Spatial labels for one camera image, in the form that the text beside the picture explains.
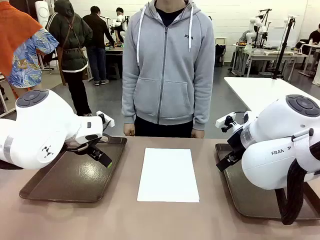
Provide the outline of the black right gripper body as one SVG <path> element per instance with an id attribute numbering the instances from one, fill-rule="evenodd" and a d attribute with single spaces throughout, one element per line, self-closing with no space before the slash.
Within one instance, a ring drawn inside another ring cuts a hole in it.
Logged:
<path id="1" fill-rule="evenodd" d="M 241 133 L 243 131 L 243 127 L 241 126 L 227 140 L 227 143 L 231 146 L 235 155 L 243 155 L 246 151 L 246 148 L 243 146 L 241 142 Z"/>

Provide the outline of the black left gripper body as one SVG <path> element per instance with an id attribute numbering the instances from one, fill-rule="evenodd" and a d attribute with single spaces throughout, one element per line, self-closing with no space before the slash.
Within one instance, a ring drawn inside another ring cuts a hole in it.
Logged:
<path id="1" fill-rule="evenodd" d="M 93 138 L 93 135 L 90 135 L 89 141 L 79 146 L 71 146 L 70 144 L 64 143 L 64 150 L 73 153 L 91 153 L 100 151 L 100 149 L 96 145 L 100 142 L 101 139 L 101 136 Z"/>

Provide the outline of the person's right hand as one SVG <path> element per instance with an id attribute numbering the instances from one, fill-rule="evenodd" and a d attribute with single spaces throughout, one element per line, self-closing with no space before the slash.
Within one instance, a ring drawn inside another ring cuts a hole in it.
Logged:
<path id="1" fill-rule="evenodd" d="M 135 124 L 134 123 L 125 123 L 123 125 L 123 133 L 125 136 L 135 136 Z"/>

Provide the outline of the person's left hand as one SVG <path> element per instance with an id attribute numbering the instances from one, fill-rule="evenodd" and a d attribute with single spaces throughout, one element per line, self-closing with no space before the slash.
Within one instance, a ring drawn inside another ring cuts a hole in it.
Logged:
<path id="1" fill-rule="evenodd" d="M 196 130 L 192 129 L 191 131 L 191 137 L 196 139 L 203 139 L 205 137 L 205 131 L 204 130 Z"/>

